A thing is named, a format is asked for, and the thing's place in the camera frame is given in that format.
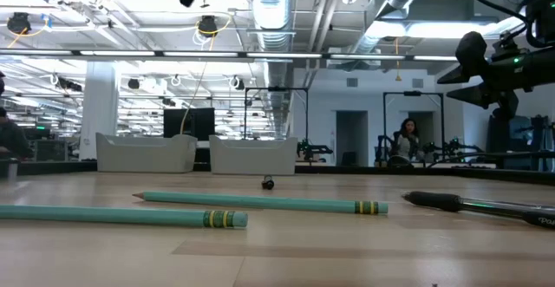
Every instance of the long dark hair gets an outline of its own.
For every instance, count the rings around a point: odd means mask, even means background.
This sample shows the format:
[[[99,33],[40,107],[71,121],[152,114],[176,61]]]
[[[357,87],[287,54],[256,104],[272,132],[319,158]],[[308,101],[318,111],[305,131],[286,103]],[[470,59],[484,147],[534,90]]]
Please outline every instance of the long dark hair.
[[[408,137],[408,133],[407,133],[407,123],[412,122],[415,124],[415,130],[413,131],[412,135],[418,137],[418,127],[416,126],[416,121],[412,118],[407,118],[405,119],[402,124],[401,124],[401,130],[399,130],[399,133],[401,133],[401,135],[403,137]]]

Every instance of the black pen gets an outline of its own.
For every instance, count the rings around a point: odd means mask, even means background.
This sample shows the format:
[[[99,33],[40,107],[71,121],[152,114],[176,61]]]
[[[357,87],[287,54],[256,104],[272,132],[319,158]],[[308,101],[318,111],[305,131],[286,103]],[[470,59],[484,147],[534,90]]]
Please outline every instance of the black pen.
[[[458,195],[433,192],[407,192],[402,197],[414,205],[433,207],[448,212],[466,210],[523,219],[531,225],[555,229],[555,212],[553,211],[555,208],[551,206],[465,199]]]

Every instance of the wooden table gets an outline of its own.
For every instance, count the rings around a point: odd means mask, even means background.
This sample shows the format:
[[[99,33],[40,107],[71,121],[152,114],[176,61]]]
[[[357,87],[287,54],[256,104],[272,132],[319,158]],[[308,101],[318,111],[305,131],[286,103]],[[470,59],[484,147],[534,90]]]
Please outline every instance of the wooden table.
[[[555,205],[555,188],[451,177],[260,178],[81,173],[0,182],[0,203],[220,208],[147,203],[143,190],[388,201],[387,217],[236,208],[244,230],[0,220],[2,287],[553,286],[554,233],[405,203],[402,192]]]

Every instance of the pencil eraser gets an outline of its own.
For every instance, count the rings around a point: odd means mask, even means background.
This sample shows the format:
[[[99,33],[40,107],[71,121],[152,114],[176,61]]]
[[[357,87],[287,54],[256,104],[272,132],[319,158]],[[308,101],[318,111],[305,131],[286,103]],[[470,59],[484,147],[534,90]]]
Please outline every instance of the pencil eraser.
[[[378,203],[378,213],[379,214],[388,214],[389,212],[389,205],[386,203]]]
[[[246,227],[249,221],[249,215],[244,212],[235,212],[233,214],[233,227]]]

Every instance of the teal pencil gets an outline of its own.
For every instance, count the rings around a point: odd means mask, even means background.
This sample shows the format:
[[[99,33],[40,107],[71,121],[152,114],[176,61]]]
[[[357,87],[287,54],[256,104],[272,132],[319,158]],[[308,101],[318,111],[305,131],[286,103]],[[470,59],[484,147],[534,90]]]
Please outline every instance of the teal pencil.
[[[246,227],[242,212],[166,209],[0,205],[0,219],[179,225],[190,227]]]
[[[188,192],[143,192],[135,197],[147,201],[201,205],[250,206],[266,209],[302,210],[316,212],[341,212],[361,214],[388,213],[388,204],[377,201],[347,201],[327,199],[289,199],[278,197],[253,197],[222,194],[197,194]]]

